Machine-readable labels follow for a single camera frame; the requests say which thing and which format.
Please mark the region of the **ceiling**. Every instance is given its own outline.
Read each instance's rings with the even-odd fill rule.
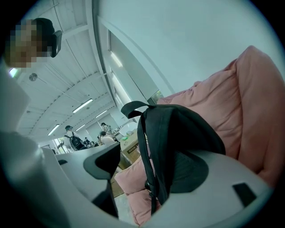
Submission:
[[[90,126],[101,112],[115,107],[99,61],[94,36],[92,0],[42,0],[25,18],[48,18],[63,31],[61,50],[55,58],[22,71],[17,81],[31,98],[19,132],[41,142],[60,138],[65,126]],[[30,81],[36,73],[38,79]],[[92,98],[94,101],[73,113]],[[48,133],[60,126],[51,136]]]

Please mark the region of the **floor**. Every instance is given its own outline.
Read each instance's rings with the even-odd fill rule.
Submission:
[[[119,220],[132,224],[134,226],[138,226],[134,223],[134,219],[132,216],[132,212],[130,210],[129,202],[126,197],[126,194],[119,195],[115,198],[115,203],[118,209]]]

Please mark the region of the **backpack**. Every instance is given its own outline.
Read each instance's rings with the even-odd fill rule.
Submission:
[[[69,143],[75,151],[82,150],[85,147],[83,141],[75,136],[73,132],[71,137],[67,135],[65,135],[65,137],[69,138]]]
[[[136,110],[142,106],[148,106],[143,113]],[[147,175],[146,188],[150,190],[151,214],[156,211],[156,198],[163,205],[169,193],[191,192],[207,178],[208,165],[191,151],[225,155],[217,133],[199,114],[186,107],[135,101],[124,105],[121,112],[129,119],[140,116],[138,146]],[[184,126],[181,132],[177,132],[177,126]]]

